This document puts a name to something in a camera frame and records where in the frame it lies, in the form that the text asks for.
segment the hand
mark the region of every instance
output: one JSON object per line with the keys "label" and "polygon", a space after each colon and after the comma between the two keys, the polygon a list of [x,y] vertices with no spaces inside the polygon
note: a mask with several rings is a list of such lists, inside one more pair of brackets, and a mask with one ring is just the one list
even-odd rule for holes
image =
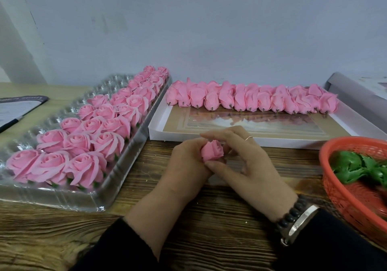
{"label": "hand", "polygon": [[204,138],[191,139],[174,147],[156,188],[173,193],[185,204],[193,200],[212,175],[201,156],[201,149],[207,142]]}
{"label": "hand", "polygon": [[238,153],[244,161],[242,173],[226,164],[207,161],[205,165],[227,182],[238,195],[272,222],[280,220],[297,201],[296,193],[283,181],[266,152],[241,126],[201,134],[207,139],[226,142],[224,152]]}

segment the person's right hand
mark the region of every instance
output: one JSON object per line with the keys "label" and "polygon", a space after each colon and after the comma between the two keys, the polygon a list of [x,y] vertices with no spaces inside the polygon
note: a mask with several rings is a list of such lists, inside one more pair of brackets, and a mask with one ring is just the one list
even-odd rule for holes
{"label": "person's right hand", "polygon": [[216,139],[226,144],[225,154],[230,150],[244,161],[242,173],[233,171],[219,161],[207,161],[205,165],[227,182],[237,194],[270,221],[277,222],[297,201],[296,193],[283,181],[266,152],[241,126],[213,130],[201,134],[206,139]]}

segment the bracelet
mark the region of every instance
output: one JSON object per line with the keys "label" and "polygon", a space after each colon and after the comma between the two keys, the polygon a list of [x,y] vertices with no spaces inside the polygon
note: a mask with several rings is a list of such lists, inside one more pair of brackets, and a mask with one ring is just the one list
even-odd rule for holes
{"label": "bracelet", "polygon": [[289,246],[297,238],[298,233],[317,213],[318,206],[307,202],[305,196],[299,195],[289,213],[278,221],[277,227],[282,235],[281,244]]}

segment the person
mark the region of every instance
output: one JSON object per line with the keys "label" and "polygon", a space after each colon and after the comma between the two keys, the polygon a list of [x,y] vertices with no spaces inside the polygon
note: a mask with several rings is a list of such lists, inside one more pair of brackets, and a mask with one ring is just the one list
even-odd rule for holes
{"label": "person", "polygon": [[[214,173],[271,222],[295,207],[297,194],[283,181],[266,152],[235,126],[201,134],[177,145],[157,186],[111,225],[70,270],[159,270],[162,246],[184,207]],[[225,154],[239,154],[241,173],[221,161],[203,163],[207,139],[224,142]],[[325,210],[310,215],[294,242],[284,247],[274,270],[387,270],[384,253]]]}

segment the clear plastic tray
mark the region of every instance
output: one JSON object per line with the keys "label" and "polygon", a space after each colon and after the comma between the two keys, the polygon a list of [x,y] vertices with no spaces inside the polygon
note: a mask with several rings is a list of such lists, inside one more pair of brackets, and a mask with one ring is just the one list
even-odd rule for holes
{"label": "clear plastic tray", "polygon": [[104,211],[109,208],[149,136],[149,122],[172,83],[171,77],[168,78],[159,92],[145,120],[134,130],[132,138],[124,148],[119,160],[108,167],[108,176],[98,188],[80,190],[70,185],[53,188],[44,182],[34,184],[15,182],[12,179],[12,171],[6,168],[5,162],[14,152],[36,148],[38,134],[60,128],[59,123],[66,117],[77,117],[76,112],[81,106],[87,104],[88,98],[96,94],[108,94],[111,98],[113,93],[126,87],[132,78],[132,75],[126,74],[110,75],[82,97],[75,99],[64,109],[51,115],[40,125],[30,128],[23,136],[3,147],[0,150],[0,200],[87,212]]}

